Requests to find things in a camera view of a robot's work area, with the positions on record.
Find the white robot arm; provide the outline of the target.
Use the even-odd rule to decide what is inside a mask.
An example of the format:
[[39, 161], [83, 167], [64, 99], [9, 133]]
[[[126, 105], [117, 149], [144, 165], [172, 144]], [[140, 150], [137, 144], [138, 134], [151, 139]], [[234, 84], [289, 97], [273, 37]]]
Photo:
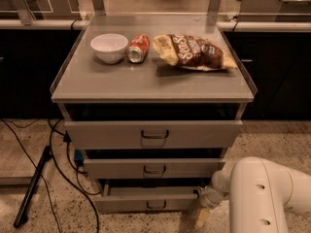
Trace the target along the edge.
[[286, 212], [311, 216], [311, 176], [259, 157], [215, 172], [197, 195], [209, 210], [229, 202], [230, 233], [289, 233]]

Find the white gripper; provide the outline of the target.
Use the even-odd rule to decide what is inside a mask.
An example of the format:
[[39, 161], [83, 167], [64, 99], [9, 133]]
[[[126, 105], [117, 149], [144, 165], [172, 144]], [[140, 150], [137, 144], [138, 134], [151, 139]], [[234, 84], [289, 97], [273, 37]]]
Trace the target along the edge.
[[228, 193], [212, 186], [205, 186], [198, 189], [198, 199], [203, 209], [198, 212], [195, 226], [202, 228], [210, 216], [209, 210], [216, 209], [223, 201], [227, 200]]

